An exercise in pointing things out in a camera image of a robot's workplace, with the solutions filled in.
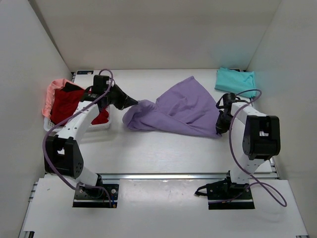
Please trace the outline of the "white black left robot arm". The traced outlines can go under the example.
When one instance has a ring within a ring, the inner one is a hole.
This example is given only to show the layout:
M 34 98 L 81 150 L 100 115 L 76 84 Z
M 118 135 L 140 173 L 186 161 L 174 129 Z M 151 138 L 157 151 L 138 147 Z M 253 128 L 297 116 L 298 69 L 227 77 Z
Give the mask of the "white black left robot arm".
M 63 120 L 63 128 L 54 136 L 49 133 L 43 140 L 43 154 L 46 169 L 53 173 L 70 188 L 75 189 L 67 178 L 76 181 L 92 197 L 103 193 L 102 179 L 99 174 L 90 171 L 84 165 L 79 148 L 80 141 L 92 121 L 101 110 L 109 105 L 123 110 L 138 104 L 138 101 L 124 93 L 114 82 L 113 75 L 94 75 L 92 86 L 84 91 L 84 95 L 72 116 Z

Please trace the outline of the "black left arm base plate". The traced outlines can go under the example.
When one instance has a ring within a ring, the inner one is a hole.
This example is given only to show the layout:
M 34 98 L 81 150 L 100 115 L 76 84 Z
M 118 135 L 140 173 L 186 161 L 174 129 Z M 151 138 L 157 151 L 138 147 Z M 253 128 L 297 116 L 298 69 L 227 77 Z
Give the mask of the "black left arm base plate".
M 103 184 L 104 189 L 108 192 L 109 197 L 102 189 L 90 189 L 79 186 L 75 191 L 72 207 L 74 208 L 116 208 L 119 184 Z

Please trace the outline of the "purple t shirt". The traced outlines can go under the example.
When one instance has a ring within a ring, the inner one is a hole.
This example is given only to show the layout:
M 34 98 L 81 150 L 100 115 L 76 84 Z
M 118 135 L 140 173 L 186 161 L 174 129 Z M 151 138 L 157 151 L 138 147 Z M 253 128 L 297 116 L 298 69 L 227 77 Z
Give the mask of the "purple t shirt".
M 122 122 L 133 131 L 219 138 L 215 127 L 218 115 L 215 99 L 191 76 L 169 88 L 154 103 L 139 101 L 124 114 Z

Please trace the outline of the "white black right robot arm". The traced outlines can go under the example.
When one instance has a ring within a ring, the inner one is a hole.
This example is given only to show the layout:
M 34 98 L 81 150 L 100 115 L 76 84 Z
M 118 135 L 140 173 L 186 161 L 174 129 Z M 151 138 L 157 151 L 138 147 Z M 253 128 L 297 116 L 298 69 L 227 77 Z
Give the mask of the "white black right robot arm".
M 216 103 L 219 116 L 216 121 L 216 133 L 232 135 L 233 122 L 243 123 L 243 154 L 234 158 L 237 167 L 227 173 L 222 194 L 234 198 L 246 189 L 249 178 L 265 161 L 280 152 L 280 120 L 277 116 L 268 116 L 254 109 L 247 101 L 234 93 L 224 94 Z

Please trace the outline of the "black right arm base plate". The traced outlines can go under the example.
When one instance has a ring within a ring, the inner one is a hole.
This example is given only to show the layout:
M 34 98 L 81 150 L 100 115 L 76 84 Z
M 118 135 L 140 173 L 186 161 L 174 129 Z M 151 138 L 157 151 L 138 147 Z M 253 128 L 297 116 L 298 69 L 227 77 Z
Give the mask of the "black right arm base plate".
M 195 196 L 206 196 L 209 210 L 252 210 L 255 209 L 248 183 L 237 184 L 227 174 L 223 180 L 200 186 Z

